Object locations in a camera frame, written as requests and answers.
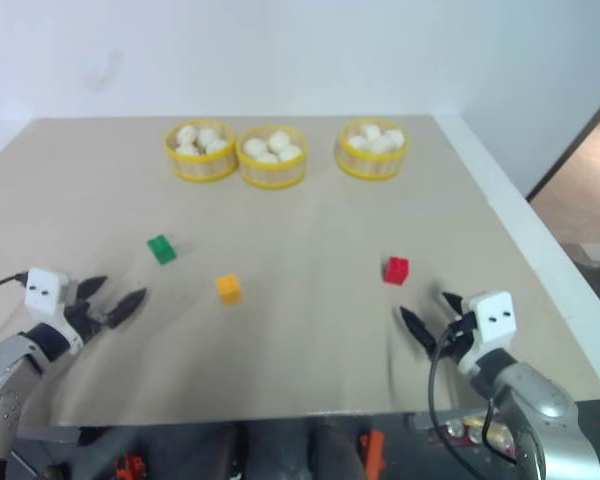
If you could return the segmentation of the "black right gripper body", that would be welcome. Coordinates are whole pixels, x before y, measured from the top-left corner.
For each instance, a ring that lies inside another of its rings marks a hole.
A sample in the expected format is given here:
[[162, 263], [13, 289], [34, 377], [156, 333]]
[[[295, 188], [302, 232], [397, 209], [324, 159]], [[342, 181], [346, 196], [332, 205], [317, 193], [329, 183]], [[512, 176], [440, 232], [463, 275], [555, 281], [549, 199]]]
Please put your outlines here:
[[429, 354], [430, 360], [451, 358], [458, 364], [473, 345], [476, 316], [463, 306], [463, 301], [462, 307], [463, 315], [456, 314], [456, 318], [446, 327], [437, 340], [436, 349]]

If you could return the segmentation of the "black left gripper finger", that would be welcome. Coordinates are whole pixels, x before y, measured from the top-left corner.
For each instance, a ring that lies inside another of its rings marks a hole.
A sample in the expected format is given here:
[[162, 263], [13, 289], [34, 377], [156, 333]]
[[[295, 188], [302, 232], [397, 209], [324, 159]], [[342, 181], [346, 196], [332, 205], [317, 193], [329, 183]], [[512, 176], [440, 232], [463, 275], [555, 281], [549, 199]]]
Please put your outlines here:
[[80, 301], [89, 300], [101, 289], [107, 279], [106, 275], [101, 275], [82, 280], [77, 286], [77, 299]]
[[141, 306], [147, 293], [146, 288], [138, 289], [124, 296], [118, 304], [106, 314], [106, 325], [108, 328], [117, 328], [121, 323], [129, 319]]

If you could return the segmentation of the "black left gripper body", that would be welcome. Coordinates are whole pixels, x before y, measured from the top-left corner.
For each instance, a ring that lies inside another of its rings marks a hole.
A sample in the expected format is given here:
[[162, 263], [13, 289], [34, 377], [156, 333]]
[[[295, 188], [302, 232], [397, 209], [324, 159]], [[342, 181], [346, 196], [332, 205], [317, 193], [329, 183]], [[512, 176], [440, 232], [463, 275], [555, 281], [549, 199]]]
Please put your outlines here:
[[89, 300], [77, 299], [77, 290], [74, 303], [64, 308], [66, 320], [84, 344], [89, 343], [98, 333], [107, 328], [106, 316], [101, 312], [91, 314], [90, 308]]

